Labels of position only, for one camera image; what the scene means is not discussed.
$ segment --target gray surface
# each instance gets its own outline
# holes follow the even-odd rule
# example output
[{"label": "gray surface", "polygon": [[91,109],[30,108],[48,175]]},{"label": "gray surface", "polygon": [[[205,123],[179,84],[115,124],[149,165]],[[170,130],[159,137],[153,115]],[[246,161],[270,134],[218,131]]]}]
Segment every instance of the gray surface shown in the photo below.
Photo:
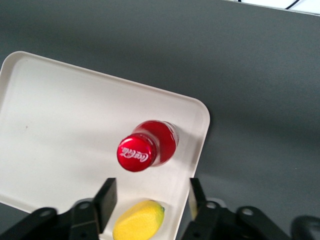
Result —
[{"label": "gray surface", "polygon": [[288,233],[320,217],[319,29],[319,16],[220,0],[2,0],[0,61],[23,50],[201,100],[206,195]]}]

